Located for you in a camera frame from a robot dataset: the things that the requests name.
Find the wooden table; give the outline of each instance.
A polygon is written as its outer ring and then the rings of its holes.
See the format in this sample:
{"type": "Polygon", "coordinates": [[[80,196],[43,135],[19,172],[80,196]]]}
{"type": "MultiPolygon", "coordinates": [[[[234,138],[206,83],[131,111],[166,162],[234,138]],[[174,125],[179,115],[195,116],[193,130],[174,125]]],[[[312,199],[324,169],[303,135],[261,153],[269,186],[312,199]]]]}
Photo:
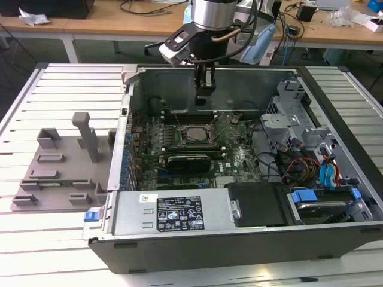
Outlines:
{"type": "MultiPolygon", "coordinates": [[[[283,0],[281,11],[291,3],[283,0]]],[[[353,2],[353,8],[362,13],[373,14],[369,10],[367,0],[353,2]]],[[[12,32],[15,37],[54,38],[61,39],[71,63],[79,63],[75,40],[109,40],[114,41],[115,51],[118,51],[118,41],[163,41],[182,25],[186,5],[168,8],[171,14],[157,17],[142,17],[125,13],[119,7],[121,1],[96,0],[92,12],[86,20],[51,19],[51,23],[30,27],[17,17],[0,17],[0,22],[12,32]]],[[[150,2],[135,2],[134,11],[150,11],[167,6],[150,2]]],[[[289,13],[296,14],[296,9],[289,13]]],[[[328,12],[319,11],[314,14],[311,22],[305,22],[305,34],[296,42],[296,47],[338,48],[350,50],[383,50],[383,33],[373,33],[364,26],[355,24],[354,27],[330,27],[326,22],[328,12]]],[[[300,26],[291,17],[287,23],[300,26]]],[[[278,32],[274,35],[269,50],[274,49],[281,39],[281,24],[278,21],[278,32]]],[[[0,30],[0,36],[8,34],[0,30]]]]}

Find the white sticker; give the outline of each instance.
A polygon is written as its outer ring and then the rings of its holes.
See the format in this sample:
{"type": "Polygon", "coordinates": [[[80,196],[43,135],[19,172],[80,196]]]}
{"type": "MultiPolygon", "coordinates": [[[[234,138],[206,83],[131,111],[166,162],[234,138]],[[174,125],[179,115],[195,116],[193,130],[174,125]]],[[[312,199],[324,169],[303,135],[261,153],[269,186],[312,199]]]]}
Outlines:
{"type": "Polygon", "coordinates": [[[139,195],[139,202],[140,203],[146,203],[146,202],[156,202],[158,199],[157,193],[152,194],[140,194],[139,195]]]}

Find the motherboard chip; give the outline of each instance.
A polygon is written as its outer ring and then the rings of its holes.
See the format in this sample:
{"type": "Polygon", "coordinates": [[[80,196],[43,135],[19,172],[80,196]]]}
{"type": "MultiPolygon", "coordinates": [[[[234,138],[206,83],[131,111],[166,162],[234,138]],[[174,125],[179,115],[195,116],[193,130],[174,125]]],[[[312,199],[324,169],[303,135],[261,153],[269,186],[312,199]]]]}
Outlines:
{"type": "Polygon", "coordinates": [[[208,140],[205,127],[186,128],[186,137],[188,142],[193,142],[193,141],[207,142],[208,140]]]}

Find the black plastic cover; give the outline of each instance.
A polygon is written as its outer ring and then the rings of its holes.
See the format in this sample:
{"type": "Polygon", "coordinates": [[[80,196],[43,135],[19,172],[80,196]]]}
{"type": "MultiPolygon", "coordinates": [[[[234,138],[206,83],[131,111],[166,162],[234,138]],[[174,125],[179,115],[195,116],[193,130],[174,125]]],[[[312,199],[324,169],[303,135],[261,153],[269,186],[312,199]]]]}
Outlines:
{"type": "Polygon", "coordinates": [[[282,185],[275,182],[237,182],[227,185],[241,217],[236,227],[295,225],[282,185]]]}

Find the white plastic object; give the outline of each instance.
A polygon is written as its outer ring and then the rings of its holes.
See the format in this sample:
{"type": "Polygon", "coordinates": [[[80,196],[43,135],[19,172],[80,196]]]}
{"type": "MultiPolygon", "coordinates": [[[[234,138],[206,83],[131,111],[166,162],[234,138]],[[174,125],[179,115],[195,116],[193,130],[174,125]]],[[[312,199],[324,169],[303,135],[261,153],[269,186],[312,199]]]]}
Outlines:
{"type": "Polygon", "coordinates": [[[383,32],[383,19],[372,18],[366,22],[365,27],[369,28],[371,31],[381,33],[383,32]]]}
{"type": "Polygon", "coordinates": [[[331,27],[338,26],[351,26],[354,27],[354,23],[351,21],[358,15],[358,11],[351,8],[351,6],[340,7],[338,11],[331,11],[327,16],[327,22],[331,27]]]}

